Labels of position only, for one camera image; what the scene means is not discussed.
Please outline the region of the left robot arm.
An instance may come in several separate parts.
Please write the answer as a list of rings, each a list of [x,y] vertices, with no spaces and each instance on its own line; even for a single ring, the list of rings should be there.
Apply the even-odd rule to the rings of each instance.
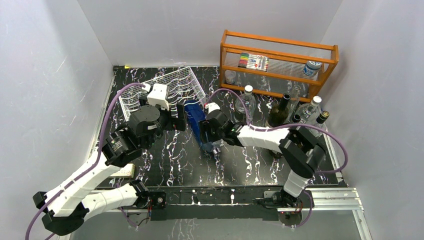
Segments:
[[[37,192],[33,201],[39,209],[38,214],[44,214],[41,220],[45,229],[65,236],[88,219],[112,209],[125,206],[165,208],[165,202],[157,199],[165,198],[166,194],[149,191],[141,180],[96,194],[92,191],[110,175],[139,158],[143,150],[150,149],[165,131],[185,131],[184,105],[177,104],[176,112],[177,116],[173,117],[159,105],[144,104],[104,140],[97,156],[90,158],[57,188]]]

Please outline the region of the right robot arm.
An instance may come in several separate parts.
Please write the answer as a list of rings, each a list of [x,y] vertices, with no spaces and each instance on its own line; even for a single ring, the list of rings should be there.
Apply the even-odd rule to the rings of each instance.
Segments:
[[[203,143],[223,140],[231,146],[259,147],[283,156],[290,172],[272,202],[277,206],[295,207],[301,201],[302,191],[327,155],[324,144],[304,124],[269,128],[234,123],[219,109],[212,110],[198,124]]]

